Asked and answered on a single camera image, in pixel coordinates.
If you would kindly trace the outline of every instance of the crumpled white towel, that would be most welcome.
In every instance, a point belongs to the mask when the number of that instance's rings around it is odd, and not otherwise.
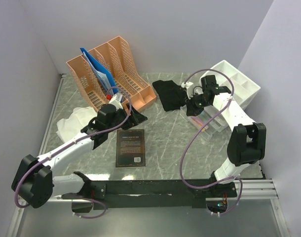
[[[68,119],[63,118],[56,123],[58,129],[56,134],[65,143],[80,133],[80,130],[96,116],[97,112],[92,107],[74,108]]]

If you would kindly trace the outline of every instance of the gray wall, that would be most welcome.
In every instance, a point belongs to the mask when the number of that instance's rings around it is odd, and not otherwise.
[[[272,0],[20,0],[57,69],[118,35],[140,72],[238,67]]]
[[[301,0],[275,0],[239,69],[262,89],[247,108],[267,126],[262,162],[301,237]]]
[[[14,211],[11,182],[21,159],[37,155],[58,72],[18,0],[0,0],[0,237]]]

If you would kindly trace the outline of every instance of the gray table surface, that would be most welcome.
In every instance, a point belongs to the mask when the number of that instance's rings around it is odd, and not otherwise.
[[[177,84],[189,74],[185,73],[147,73],[140,76],[149,84],[154,81],[173,80]],[[75,107],[88,107],[80,95],[72,76],[62,79],[61,91],[52,116],[45,152],[63,144],[57,136],[57,121],[67,119]],[[180,111],[165,112],[157,95],[156,102],[142,112],[148,120],[135,127],[145,130],[146,167],[116,168],[116,132],[109,134],[108,140],[100,147],[71,162],[61,175],[69,175],[80,171],[95,180],[158,180],[180,179],[180,157],[193,137],[196,128],[181,115]],[[186,179],[205,179],[219,168],[226,159],[226,148],[230,138],[230,129],[217,132],[207,142],[198,136],[188,150],[184,162],[184,177]],[[241,173],[241,178],[262,178],[259,163],[250,165]]]

